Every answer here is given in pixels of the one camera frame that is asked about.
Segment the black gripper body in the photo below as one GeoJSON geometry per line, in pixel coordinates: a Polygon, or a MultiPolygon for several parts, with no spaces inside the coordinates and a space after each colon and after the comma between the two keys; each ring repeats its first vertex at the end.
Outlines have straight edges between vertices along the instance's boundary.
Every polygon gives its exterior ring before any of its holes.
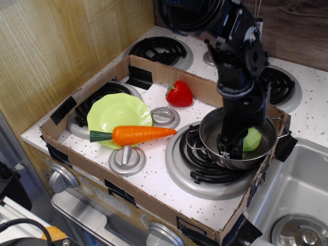
{"type": "Polygon", "coordinates": [[[223,98],[223,125],[218,142],[223,149],[242,147],[246,130],[262,126],[267,118],[270,104],[269,83],[254,83],[244,90],[218,86],[223,98]]]}

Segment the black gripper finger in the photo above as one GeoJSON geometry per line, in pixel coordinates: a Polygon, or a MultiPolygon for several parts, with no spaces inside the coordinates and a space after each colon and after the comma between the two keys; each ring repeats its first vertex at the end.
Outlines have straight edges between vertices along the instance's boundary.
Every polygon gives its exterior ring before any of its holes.
{"type": "Polygon", "coordinates": [[[236,139],[230,144],[230,159],[242,159],[243,138],[236,139]]]}
{"type": "Polygon", "coordinates": [[[219,143],[217,145],[217,150],[220,156],[222,157],[230,157],[229,151],[226,149],[225,145],[219,143]]]}

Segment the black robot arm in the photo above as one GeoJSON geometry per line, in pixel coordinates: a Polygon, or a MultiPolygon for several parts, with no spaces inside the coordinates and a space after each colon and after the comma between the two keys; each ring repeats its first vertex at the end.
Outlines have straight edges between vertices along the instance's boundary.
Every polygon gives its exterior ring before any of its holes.
{"type": "Polygon", "coordinates": [[[260,78],[269,54],[257,19],[241,1],[159,1],[158,12],[173,31],[197,35],[207,43],[223,99],[218,151],[241,159],[248,129],[264,124],[270,103],[271,86],[260,78]]]}

